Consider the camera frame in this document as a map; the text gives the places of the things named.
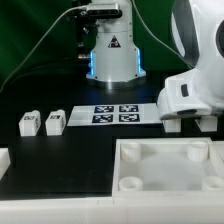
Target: white cable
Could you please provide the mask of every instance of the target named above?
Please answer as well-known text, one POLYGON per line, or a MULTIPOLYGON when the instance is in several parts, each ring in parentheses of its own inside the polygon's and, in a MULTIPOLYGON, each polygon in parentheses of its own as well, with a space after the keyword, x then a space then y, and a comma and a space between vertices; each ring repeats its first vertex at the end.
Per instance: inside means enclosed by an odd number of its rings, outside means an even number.
POLYGON ((79 10, 79 9, 86 9, 86 6, 79 6, 79 7, 74 7, 71 9, 66 10, 64 13, 62 13, 52 24, 52 26, 48 29, 48 31, 43 35, 43 37, 38 41, 38 43, 35 45, 35 47, 30 51, 30 53, 25 57, 25 59, 12 71, 12 73, 7 77, 7 79, 3 82, 0 93, 3 91, 4 86, 6 83, 14 76, 22 67, 23 65, 28 61, 28 59, 32 56, 34 51, 39 47, 39 45, 43 42, 43 40, 46 38, 46 36, 51 32, 51 30, 55 27, 55 25, 59 22, 59 20, 65 16, 67 13, 74 11, 74 10, 79 10))
POLYGON ((151 37, 153 39, 155 39, 158 43, 160 43, 161 45, 163 45, 164 47, 166 47, 168 50, 170 50, 173 54, 175 54, 176 56, 178 56, 185 64, 188 65, 189 68, 191 68, 191 66, 181 57, 180 54, 178 54, 175 50, 173 50, 172 48, 170 48, 168 45, 166 45, 164 42, 162 42, 159 38, 157 38, 153 33, 152 31, 147 27, 147 25, 145 24, 143 18, 141 17, 139 11, 138 11, 138 8, 135 4, 135 0, 131 0, 132 1, 132 4, 133 4, 133 7, 135 9, 135 12, 139 18, 139 20, 141 21, 142 25, 144 26, 144 28, 146 29, 146 31, 151 35, 151 37))

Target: sticker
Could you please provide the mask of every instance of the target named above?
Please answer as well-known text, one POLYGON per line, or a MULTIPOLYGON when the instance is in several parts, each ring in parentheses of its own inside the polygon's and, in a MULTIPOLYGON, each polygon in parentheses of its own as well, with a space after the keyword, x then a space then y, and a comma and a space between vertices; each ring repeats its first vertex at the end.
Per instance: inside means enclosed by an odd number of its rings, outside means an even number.
POLYGON ((119 112, 120 113, 139 112, 138 105, 120 106, 119 112))
POLYGON ((119 122, 140 122, 139 114, 120 114, 119 122))
POLYGON ((64 122, 64 119, 62 118, 62 119, 61 119, 61 129, 63 129, 64 126, 65 126, 65 122, 64 122))
POLYGON ((114 112, 114 106, 98 106, 95 107, 94 113, 113 113, 114 112))
POLYGON ((93 116, 92 123, 93 124, 105 124, 105 123, 112 123, 113 122, 113 115, 95 115, 93 116))
POLYGON ((60 115, 52 115, 50 117, 50 119, 52 119, 52 120, 58 120, 60 117, 61 117, 60 115))
POLYGON ((112 38, 108 47, 109 48, 119 48, 119 47, 121 47, 121 45, 118 42, 117 37, 115 35, 113 36, 113 38, 112 38))
POLYGON ((39 122, 38 122, 38 119, 37 118, 35 120, 35 123, 36 123, 36 129, 38 129, 39 128, 39 122))
POLYGON ((26 116, 24 117, 24 120, 28 120, 28 121, 31 121, 35 118, 35 116, 26 116))

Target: white block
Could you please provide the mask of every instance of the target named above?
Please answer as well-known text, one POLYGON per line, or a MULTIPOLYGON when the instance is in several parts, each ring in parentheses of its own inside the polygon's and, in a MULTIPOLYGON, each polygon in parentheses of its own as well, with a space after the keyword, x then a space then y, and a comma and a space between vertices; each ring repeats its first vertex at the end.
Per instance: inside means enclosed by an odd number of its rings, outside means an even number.
POLYGON ((7 148, 0 148, 0 180, 10 165, 9 151, 7 148))
POLYGON ((218 118, 213 116, 205 116, 195 119, 198 127, 202 132, 216 132, 218 127, 218 118))
POLYGON ((163 125, 166 133, 181 132, 181 119, 165 120, 163 125))
POLYGON ((40 125, 40 112, 37 110, 34 110, 33 112, 27 112, 19 122, 20 135, 22 137, 36 136, 40 125))
POLYGON ((65 111, 51 112, 45 124, 48 136, 62 135, 66 125, 65 111))
POLYGON ((193 162, 203 162, 208 159, 208 143, 192 141, 188 144, 188 158, 193 162))

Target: black background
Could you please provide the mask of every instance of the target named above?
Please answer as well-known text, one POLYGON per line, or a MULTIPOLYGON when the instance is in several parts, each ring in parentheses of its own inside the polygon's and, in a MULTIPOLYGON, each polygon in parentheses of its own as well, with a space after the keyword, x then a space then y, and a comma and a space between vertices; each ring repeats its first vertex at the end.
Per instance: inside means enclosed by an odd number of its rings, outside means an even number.
POLYGON ((47 136, 51 111, 73 106, 155 103, 171 74, 149 73, 144 85, 105 90, 86 84, 85 75, 32 75, 18 79, 0 95, 0 146, 8 147, 11 165, 0 181, 0 200, 110 196, 116 139, 211 137, 224 140, 224 122, 217 133, 201 133, 194 119, 182 120, 182 132, 166 134, 162 125, 65 127, 62 136, 47 136), (25 112, 39 110, 42 125, 36 137, 20 137, 25 112))

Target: white platform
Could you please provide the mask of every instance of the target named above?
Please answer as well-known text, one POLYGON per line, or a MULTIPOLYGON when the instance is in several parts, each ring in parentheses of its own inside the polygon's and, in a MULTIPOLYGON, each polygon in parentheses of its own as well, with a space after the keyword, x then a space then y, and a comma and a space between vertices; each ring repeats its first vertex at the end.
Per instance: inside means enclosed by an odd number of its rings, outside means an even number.
POLYGON ((132 165, 135 167, 135 169, 127 170, 126 165, 122 165, 123 161, 120 161, 119 147, 122 142, 130 143, 130 141, 136 142, 133 139, 118 140, 116 146, 112 197, 0 201, 0 223, 224 223, 224 192, 200 189, 201 179, 204 176, 223 176, 224 157, 221 157, 219 153, 224 151, 224 142, 213 143, 209 138, 137 140, 141 142, 143 155, 132 160, 132 164, 126 164, 128 169, 132 165), (188 161, 186 145, 192 140, 209 143, 210 154, 207 161, 203 163, 188 161), (143 191, 119 191, 118 182, 126 175, 137 175, 142 178, 143 191), (152 185, 150 177, 157 180, 157 183, 163 182, 163 185, 152 185))
POLYGON ((161 120, 156 104, 125 104, 75 106, 68 126, 159 123, 161 120))

